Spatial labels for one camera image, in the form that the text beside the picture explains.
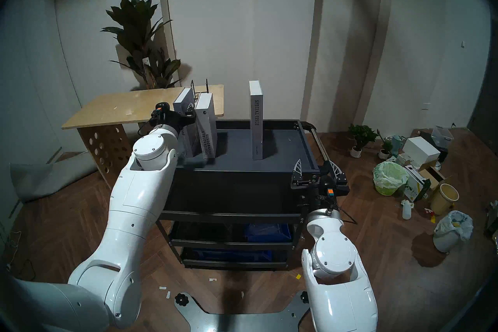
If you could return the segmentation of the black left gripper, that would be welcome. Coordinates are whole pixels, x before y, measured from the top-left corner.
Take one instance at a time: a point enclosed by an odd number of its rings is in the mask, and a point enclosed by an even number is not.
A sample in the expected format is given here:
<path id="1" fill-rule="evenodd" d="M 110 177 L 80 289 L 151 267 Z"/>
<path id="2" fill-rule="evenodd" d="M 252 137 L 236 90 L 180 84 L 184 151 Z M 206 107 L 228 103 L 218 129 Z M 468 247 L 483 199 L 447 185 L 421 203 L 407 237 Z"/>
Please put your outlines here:
<path id="1" fill-rule="evenodd" d="M 167 125 L 181 131 L 185 126 L 195 123 L 196 112 L 194 103 L 190 102 L 184 112 L 184 115 L 175 111 L 154 111 L 153 127 Z"/>

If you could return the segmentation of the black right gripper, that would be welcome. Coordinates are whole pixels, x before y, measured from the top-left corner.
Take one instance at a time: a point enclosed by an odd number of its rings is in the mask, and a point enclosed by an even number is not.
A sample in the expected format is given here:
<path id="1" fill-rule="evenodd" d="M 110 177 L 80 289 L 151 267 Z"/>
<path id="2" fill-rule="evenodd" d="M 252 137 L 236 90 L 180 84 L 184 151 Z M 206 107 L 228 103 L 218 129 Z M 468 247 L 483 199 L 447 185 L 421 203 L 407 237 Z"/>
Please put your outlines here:
<path id="1" fill-rule="evenodd" d="M 309 190 L 304 199 L 311 206 L 325 208 L 326 211 L 339 211 L 337 198 L 347 196 L 350 187 L 346 174 L 331 160 L 329 160 L 329 169 L 331 175 L 321 176 L 318 180 L 304 180 L 301 158 L 299 158 L 292 171 L 291 188 Z"/>

